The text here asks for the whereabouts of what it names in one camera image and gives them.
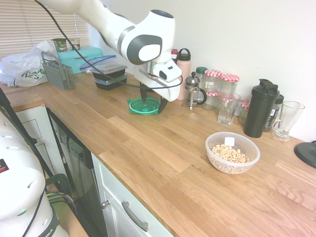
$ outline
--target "white label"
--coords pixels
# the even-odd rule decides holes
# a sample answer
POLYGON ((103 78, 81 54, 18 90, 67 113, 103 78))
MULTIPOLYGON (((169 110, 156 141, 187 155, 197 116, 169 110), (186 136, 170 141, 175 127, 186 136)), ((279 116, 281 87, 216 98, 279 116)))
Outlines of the white label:
POLYGON ((275 115, 276 110, 271 110, 271 114, 270 116, 274 116, 275 115))
POLYGON ((205 82, 205 87, 207 87, 207 85, 214 85, 214 83, 213 83, 213 82, 206 81, 206 82, 205 82))
POLYGON ((235 138, 234 137, 225 137, 225 146, 231 146, 233 147, 235 145, 235 138))

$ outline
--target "white plastic bag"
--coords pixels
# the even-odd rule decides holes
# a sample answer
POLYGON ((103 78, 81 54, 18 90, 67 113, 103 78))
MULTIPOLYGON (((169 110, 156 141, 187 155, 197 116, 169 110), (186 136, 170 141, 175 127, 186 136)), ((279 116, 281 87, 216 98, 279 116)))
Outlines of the white plastic bag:
POLYGON ((55 49, 44 40, 34 45, 30 52, 2 58, 0 81, 8 86, 32 86, 47 82, 40 54, 42 51, 56 55, 55 49))

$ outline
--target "white cabinet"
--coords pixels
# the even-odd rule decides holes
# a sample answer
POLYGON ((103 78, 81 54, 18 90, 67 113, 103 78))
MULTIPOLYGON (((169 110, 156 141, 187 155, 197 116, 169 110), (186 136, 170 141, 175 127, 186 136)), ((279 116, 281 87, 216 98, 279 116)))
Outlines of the white cabinet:
POLYGON ((173 235, 92 154, 109 237, 172 237, 173 235))
POLYGON ((66 174, 46 108, 37 106, 16 113, 53 174, 66 174))

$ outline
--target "cereal bowl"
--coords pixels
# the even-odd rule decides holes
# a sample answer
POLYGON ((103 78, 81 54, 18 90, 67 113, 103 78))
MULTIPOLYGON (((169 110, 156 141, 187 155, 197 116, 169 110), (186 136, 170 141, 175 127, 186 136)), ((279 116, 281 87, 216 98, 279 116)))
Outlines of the cereal bowl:
POLYGON ((244 173, 260 158, 260 151, 256 144, 250 139, 232 132, 217 132, 210 135, 205 142, 205 146, 211 164, 226 174, 244 173), (225 146, 225 138, 234 138, 232 139, 234 145, 231 147, 225 146))

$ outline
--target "dishwasher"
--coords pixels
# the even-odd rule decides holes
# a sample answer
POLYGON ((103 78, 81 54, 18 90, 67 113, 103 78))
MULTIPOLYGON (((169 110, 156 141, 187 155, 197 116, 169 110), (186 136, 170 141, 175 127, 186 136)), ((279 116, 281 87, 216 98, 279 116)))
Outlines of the dishwasher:
POLYGON ((91 152, 49 108, 47 112, 60 143, 61 157, 75 199, 77 218, 89 236, 106 237, 91 152))

